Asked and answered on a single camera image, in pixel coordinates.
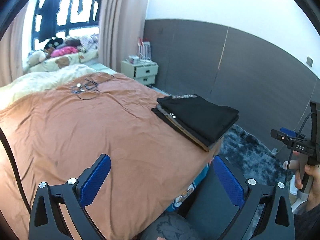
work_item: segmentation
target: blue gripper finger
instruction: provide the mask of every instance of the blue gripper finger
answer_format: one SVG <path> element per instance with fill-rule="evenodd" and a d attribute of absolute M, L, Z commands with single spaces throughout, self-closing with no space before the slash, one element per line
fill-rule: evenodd
<path fill-rule="evenodd" d="M 110 170 L 111 159 L 108 155 L 104 155 L 102 160 L 81 187 L 79 203 L 82 207 L 92 204 Z"/>
<path fill-rule="evenodd" d="M 213 159 L 214 172 L 228 194 L 233 205 L 242 208 L 244 205 L 244 189 L 219 156 Z"/>
<path fill-rule="evenodd" d="M 282 133 L 284 133 L 286 135 L 289 135 L 290 137 L 296 137 L 298 135 L 295 131 L 291 131 L 291 130 L 289 130 L 287 128 L 284 128 L 284 127 L 282 127 L 280 129 L 280 132 L 282 132 Z"/>

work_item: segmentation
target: white wall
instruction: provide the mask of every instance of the white wall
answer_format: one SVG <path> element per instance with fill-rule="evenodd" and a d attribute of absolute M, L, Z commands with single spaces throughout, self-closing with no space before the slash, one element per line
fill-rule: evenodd
<path fill-rule="evenodd" d="M 293 0 L 149 0 L 146 19 L 188 19 L 230 26 L 284 49 L 320 77 L 320 36 Z"/>

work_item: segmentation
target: carpet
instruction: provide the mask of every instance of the carpet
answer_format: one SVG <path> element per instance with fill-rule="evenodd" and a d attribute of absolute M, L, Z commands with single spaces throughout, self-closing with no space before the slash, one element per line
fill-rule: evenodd
<path fill-rule="evenodd" d="M 275 157 L 276 151 L 270 151 L 257 138 L 238 125 L 233 125 L 224 135 L 220 154 L 247 178 L 255 179 L 259 184 L 274 186 L 284 182 L 285 170 Z"/>

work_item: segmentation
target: black cable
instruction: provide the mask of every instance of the black cable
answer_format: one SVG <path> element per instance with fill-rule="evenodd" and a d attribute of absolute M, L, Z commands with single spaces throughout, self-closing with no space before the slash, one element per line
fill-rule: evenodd
<path fill-rule="evenodd" d="M 0 127 L 0 141 L 2 142 L 3 144 L 3 147 L 8 155 L 8 158 L 9 158 L 9 161 L 11 163 L 11 167 L 13 169 L 13 174 L 14 174 L 14 177 L 17 181 L 17 185 L 18 185 L 18 189 L 19 189 L 19 192 L 20 192 L 20 195 L 22 197 L 22 200 L 29 212 L 29 214 L 31 214 L 31 207 L 29 205 L 29 202 L 27 200 L 27 197 L 26 197 L 26 194 L 24 193 L 24 190 L 23 190 L 23 187 L 22 187 L 22 182 L 21 182 L 21 179 L 20 179 L 20 175 L 19 175 L 19 170 L 18 170 L 18 167 L 17 167 L 17 164 L 14 160 L 14 156 L 13 156 L 13 153 L 12 153 L 12 150 L 10 148 L 10 145 L 9 145 L 9 142 L 6 138 L 6 136 L 4 135 L 4 132 L 2 131 L 1 127 Z"/>
<path fill-rule="evenodd" d="M 76 94 L 77 97 L 81 100 L 91 100 L 96 98 L 98 95 L 100 95 L 100 91 L 98 90 L 98 85 L 99 83 L 89 80 L 89 79 L 85 79 L 85 81 L 87 81 L 85 84 L 80 84 L 80 86 L 73 86 L 71 87 L 72 93 Z M 96 95 L 92 98 L 81 98 L 79 95 L 84 93 L 84 92 L 95 92 Z"/>
<path fill-rule="evenodd" d="M 299 139 L 299 137 L 300 137 L 300 134 L 301 134 L 301 132 L 302 132 L 303 127 L 305 126 L 305 124 L 306 124 L 307 120 L 309 119 L 309 117 L 310 117 L 312 114 L 314 114 L 314 113 L 315 113 L 315 112 L 311 112 L 311 113 L 308 114 L 308 116 L 304 119 L 304 121 L 303 121 L 303 123 L 302 123 L 302 125 L 301 125 L 301 127 L 300 127 L 300 130 L 299 130 L 299 132 L 298 132 L 298 134 L 297 134 L 296 140 L 294 141 L 293 149 L 292 149 L 291 152 L 290 152 L 290 156 L 289 156 L 288 164 L 287 164 L 287 170 L 286 170 L 286 173 L 285 173 L 285 180 L 284 180 L 284 185 L 285 185 L 285 186 L 287 185 L 287 179 L 288 179 L 288 174 L 289 174 L 289 165 L 290 165 L 290 161 L 291 161 L 291 158 L 292 158 L 293 151 L 294 151 L 295 147 L 297 146 L 297 142 L 298 142 L 298 139 Z"/>

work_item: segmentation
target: drawer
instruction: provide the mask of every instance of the drawer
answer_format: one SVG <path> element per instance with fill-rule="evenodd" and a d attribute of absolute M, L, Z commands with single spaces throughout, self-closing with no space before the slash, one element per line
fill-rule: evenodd
<path fill-rule="evenodd" d="M 151 85 L 156 82 L 156 75 L 142 77 L 142 78 L 134 78 L 134 79 L 142 85 Z"/>
<path fill-rule="evenodd" d="M 135 78 L 154 76 L 158 73 L 158 65 L 150 65 L 146 67 L 136 67 Z"/>

